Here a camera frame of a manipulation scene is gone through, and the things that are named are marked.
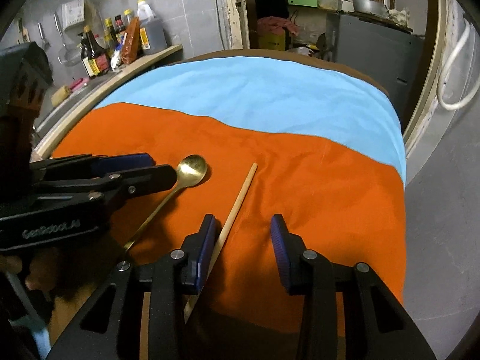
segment sponge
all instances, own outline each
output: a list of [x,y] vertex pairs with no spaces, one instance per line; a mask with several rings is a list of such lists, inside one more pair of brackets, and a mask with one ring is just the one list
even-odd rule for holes
[[63,85],[52,95],[52,105],[57,107],[63,100],[70,96],[70,93],[71,89],[67,85]]

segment plastic jug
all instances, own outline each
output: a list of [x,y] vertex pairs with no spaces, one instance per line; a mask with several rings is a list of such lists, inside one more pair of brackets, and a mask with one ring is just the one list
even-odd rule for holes
[[144,21],[154,19],[155,13],[145,0],[138,0],[137,16],[140,19],[140,25],[142,25]]
[[140,42],[144,54],[154,54],[167,48],[162,21],[155,17],[145,0],[138,0],[137,16],[140,19]]

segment light blue cloth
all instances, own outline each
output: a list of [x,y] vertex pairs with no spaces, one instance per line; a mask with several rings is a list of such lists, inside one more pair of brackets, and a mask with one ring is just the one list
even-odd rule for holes
[[389,100],[373,85],[336,71],[263,57],[213,58],[145,73],[98,107],[113,103],[211,116],[248,130],[328,138],[393,166],[405,185],[405,149]]
[[37,344],[38,354],[40,359],[45,360],[50,352],[50,336],[45,323],[37,319],[35,320],[30,315],[26,315],[16,321],[10,321],[12,326],[25,326],[30,330],[35,344]]

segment white cable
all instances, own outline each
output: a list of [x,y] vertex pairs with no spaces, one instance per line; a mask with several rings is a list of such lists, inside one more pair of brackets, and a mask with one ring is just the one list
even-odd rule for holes
[[215,8],[217,9],[218,33],[220,34],[220,41],[222,42],[222,47],[225,50],[225,42],[223,40],[222,25],[220,24],[220,11],[218,9],[218,0],[215,0]]
[[452,68],[453,62],[457,58],[458,54],[460,54],[460,51],[462,50],[467,40],[469,39],[470,29],[471,27],[473,27],[473,24],[470,24],[466,19],[464,19],[464,21],[465,21],[465,30],[463,31],[463,34],[460,37],[454,50],[452,51],[452,54],[450,54],[447,61],[443,65],[442,70],[440,71],[440,77],[438,78],[438,82],[437,82],[437,100],[440,103],[440,105],[448,111],[454,111],[454,110],[465,107],[465,105],[467,105],[473,99],[473,97],[477,94],[478,90],[480,89],[480,76],[479,76],[470,93],[466,95],[464,98],[462,98],[461,100],[453,104],[447,104],[443,100],[443,92],[445,91],[445,87],[446,87],[446,82],[445,82],[446,77],[448,73],[450,73],[450,69]]

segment spoon bowl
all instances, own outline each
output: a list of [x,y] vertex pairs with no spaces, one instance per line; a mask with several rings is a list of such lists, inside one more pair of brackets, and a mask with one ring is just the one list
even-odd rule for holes
[[208,170],[205,159],[198,154],[185,157],[177,166],[176,188],[193,187],[203,180]]

